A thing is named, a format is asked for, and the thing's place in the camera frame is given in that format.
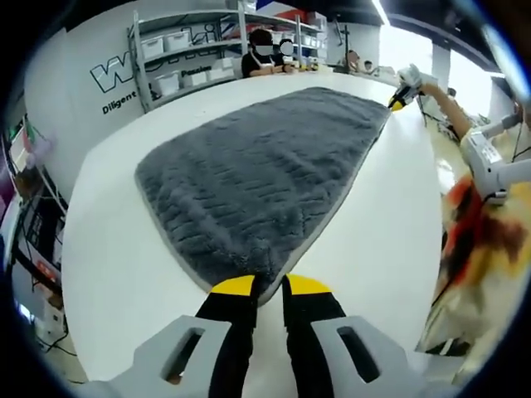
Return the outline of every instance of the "black lettering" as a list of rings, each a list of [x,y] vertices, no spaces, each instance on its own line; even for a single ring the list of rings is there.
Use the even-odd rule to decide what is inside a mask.
[[[120,109],[122,107],[122,104],[125,104],[126,102],[132,100],[133,98],[137,98],[136,91],[132,91],[131,93],[127,94],[125,97],[113,99],[106,106],[101,108],[101,110],[103,111],[103,114],[108,114],[112,110]]]

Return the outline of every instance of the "window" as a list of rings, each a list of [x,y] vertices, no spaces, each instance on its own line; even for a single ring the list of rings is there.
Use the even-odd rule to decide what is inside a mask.
[[[431,75],[433,44],[427,37],[397,27],[382,26],[380,30],[380,66],[395,71],[415,64],[421,72]]]
[[[455,89],[457,103],[470,115],[488,116],[492,80],[489,74],[468,58],[450,51],[448,87]]]

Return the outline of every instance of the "ceiling light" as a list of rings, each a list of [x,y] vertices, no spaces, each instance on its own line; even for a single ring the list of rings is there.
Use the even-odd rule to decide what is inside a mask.
[[[487,75],[490,77],[500,77],[502,79],[505,79],[505,75],[501,72],[487,72]]]
[[[374,8],[376,8],[376,11],[378,12],[378,15],[382,19],[383,25],[391,25],[389,22],[389,18],[387,18],[387,14],[385,11],[383,11],[382,4],[380,3],[380,0],[372,0]]]

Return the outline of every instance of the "floor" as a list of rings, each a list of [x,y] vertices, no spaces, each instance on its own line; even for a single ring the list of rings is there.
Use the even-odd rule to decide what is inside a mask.
[[[444,135],[437,132],[434,121],[428,120],[426,127],[433,144],[441,194],[445,194],[469,169],[463,162],[459,148],[455,143],[452,143]],[[77,359],[70,336],[67,336],[45,356],[51,366],[72,385],[86,381],[86,374]]]

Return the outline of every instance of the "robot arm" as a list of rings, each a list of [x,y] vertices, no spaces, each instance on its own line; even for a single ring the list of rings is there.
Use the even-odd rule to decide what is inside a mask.
[[[485,131],[468,133],[461,142],[461,152],[470,166],[478,193],[484,201],[494,204],[504,203],[511,185],[531,182],[531,159],[507,163],[490,142],[500,130],[505,130],[504,126],[509,126],[506,119],[506,124],[502,121]]]
[[[388,105],[392,111],[410,104],[420,94],[426,78],[413,64],[398,71],[398,77],[400,86]],[[461,141],[461,152],[470,166],[475,187],[484,201],[502,204],[512,184],[531,182],[531,160],[506,163],[490,142],[493,137],[518,123],[522,123],[521,116],[512,114],[497,124],[470,131]]]

